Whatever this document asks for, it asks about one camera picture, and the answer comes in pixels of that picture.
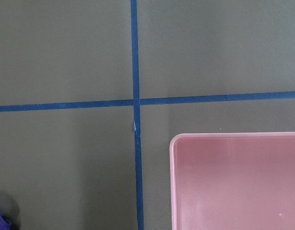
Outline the purple cloth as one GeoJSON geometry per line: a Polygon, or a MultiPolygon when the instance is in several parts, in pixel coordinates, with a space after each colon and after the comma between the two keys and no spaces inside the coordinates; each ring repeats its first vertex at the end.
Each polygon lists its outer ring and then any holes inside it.
{"type": "Polygon", "coordinates": [[[0,230],[10,230],[12,223],[5,218],[5,216],[0,213],[0,230]]]}

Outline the pink plastic bin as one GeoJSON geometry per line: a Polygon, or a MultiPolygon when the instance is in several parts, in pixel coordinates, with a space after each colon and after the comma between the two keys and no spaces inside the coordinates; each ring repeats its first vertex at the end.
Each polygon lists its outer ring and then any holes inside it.
{"type": "Polygon", "coordinates": [[[295,230],[295,132],[179,134],[174,230],[295,230]]]}

